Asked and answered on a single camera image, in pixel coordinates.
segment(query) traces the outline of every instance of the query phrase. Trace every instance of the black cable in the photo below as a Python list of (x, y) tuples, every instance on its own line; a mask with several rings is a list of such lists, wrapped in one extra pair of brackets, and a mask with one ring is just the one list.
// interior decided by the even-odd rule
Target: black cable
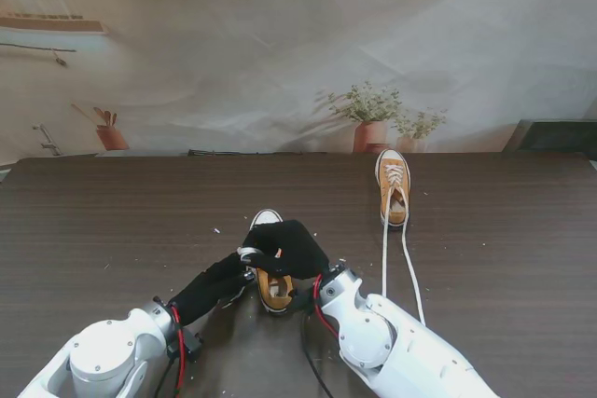
[(181, 368), (183, 368), (183, 363), (179, 356), (178, 357), (178, 369), (176, 370), (176, 381), (174, 382), (174, 395), (173, 395), (174, 398), (176, 398), (178, 396), (178, 394), (180, 393), (180, 390), (178, 390), (178, 379), (180, 378), (180, 369)]
[(300, 346), (302, 347), (303, 353), (305, 353), (307, 362), (309, 363), (309, 366), (311, 367), (313, 374), (317, 378), (319, 385), (321, 386), (321, 388), (324, 390), (324, 392), (326, 393), (326, 395), (329, 398), (334, 398), (331, 391), (329, 391), (329, 389), (327, 388), (326, 383), (324, 382), (323, 378), (321, 377), (321, 375), (319, 375), (319, 372), (317, 371), (317, 368), (315, 367), (315, 364), (313, 363), (313, 360), (311, 359), (311, 354), (309, 354), (309, 348), (307, 347), (307, 321), (308, 320), (309, 320), (309, 314), (307, 314), (307, 312), (305, 312), (302, 315), (302, 319), (300, 320)]
[(156, 392), (153, 394), (153, 398), (158, 398), (158, 395), (160, 394), (161, 386), (164, 385), (164, 381), (166, 380), (166, 377), (168, 376), (168, 372), (170, 372), (170, 369), (172, 368), (173, 365), (174, 365), (174, 359), (170, 359), (168, 361), (168, 366), (164, 370), (164, 373), (161, 375), (160, 382), (158, 383)]
[(16, 47), (16, 48), (29, 48), (31, 50), (76, 52), (76, 50), (72, 50), (70, 48), (31, 47), (31, 46), (22, 46), (20, 44), (11, 44), (11, 43), (8, 43), (8, 42), (0, 42), (0, 46)]

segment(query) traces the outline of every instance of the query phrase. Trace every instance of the wooden table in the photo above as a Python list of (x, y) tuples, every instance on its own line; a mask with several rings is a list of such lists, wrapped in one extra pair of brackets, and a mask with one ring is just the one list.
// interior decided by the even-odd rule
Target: wooden table
[[(502, 397), (595, 396), (597, 173), (588, 161), (407, 159), (408, 240), (429, 326)], [(169, 298), (236, 249), (262, 208), (303, 221), (331, 259), (346, 259), (364, 277), (363, 293), (379, 291), (374, 162), (371, 155), (21, 161), (0, 186), (0, 396), (17, 394), (88, 324), (123, 319), (153, 295)], [(398, 233), (390, 237), (388, 295), (415, 312)], [(324, 396), (300, 351), (299, 316), (266, 315), (254, 290), (212, 314), (203, 336), (183, 396)], [(311, 322), (309, 338), (337, 398), (373, 396), (319, 323)]]

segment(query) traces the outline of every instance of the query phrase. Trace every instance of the red cable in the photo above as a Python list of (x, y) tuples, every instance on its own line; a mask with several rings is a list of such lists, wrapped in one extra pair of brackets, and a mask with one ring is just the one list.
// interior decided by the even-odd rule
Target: red cable
[(319, 283), (321, 282), (322, 279), (322, 275), (319, 274), (317, 276), (317, 278), (315, 279), (315, 283), (313, 284), (313, 302), (315, 304), (315, 313), (317, 314), (317, 316), (319, 317), (319, 319), (321, 320), (322, 324), (326, 326), (326, 328), (331, 331), (331, 333), (338, 338), (338, 332), (334, 329), (334, 327), (327, 321), (326, 317), (324, 316), (324, 313), (321, 311), (321, 308), (319, 307)]
[(180, 326), (180, 316), (178, 315), (178, 309), (172, 307), (172, 313), (174, 315), (174, 321), (178, 327), (178, 349), (180, 350), (180, 373), (178, 374), (178, 380), (176, 382), (176, 395), (180, 393), (183, 387), (183, 378), (185, 377), (185, 339), (183, 336), (183, 329)]

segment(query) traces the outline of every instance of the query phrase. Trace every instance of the backdrop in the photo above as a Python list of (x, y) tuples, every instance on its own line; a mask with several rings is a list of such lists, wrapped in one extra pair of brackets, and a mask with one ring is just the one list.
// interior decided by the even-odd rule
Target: backdrop
[(49, 155), (37, 123), (67, 154), (352, 151), (358, 123), (327, 94), (366, 80), (401, 102), (371, 150), (499, 151), (521, 118), (597, 113), (597, 0), (0, 0), (15, 15), (107, 34), (0, 29), (0, 43), (76, 50), (64, 67), (0, 46), (0, 162)]

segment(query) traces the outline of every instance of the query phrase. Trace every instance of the white shoelace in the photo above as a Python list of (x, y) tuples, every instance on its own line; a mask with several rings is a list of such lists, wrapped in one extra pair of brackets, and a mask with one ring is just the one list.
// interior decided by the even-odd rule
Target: white shoelace
[(404, 218), (404, 224), (402, 225), (402, 251), (404, 257), (407, 259), (407, 265), (409, 266), (410, 279), (412, 280), (412, 287), (414, 288), (414, 295), (417, 299), (417, 309), (419, 310), (419, 320), (425, 325), (425, 317), (423, 315), (423, 303), (421, 302), (421, 293), (419, 292), (419, 282), (417, 276), (414, 273), (412, 262), (410, 261), (409, 249), (407, 248), (407, 224), (409, 223), (409, 201), (407, 200), (404, 190), (402, 189), (402, 178), (404, 175), (404, 167), (400, 165), (386, 165), (385, 175), (390, 182), (390, 191), (388, 191), (388, 197), (385, 203), (385, 214), (383, 220), (383, 254), (382, 254), (382, 295), (386, 297), (387, 294), (387, 270), (388, 270), (388, 219), (390, 214), (390, 201), (394, 191), (397, 190), (404, 200), (404, 210), (406, 216)]

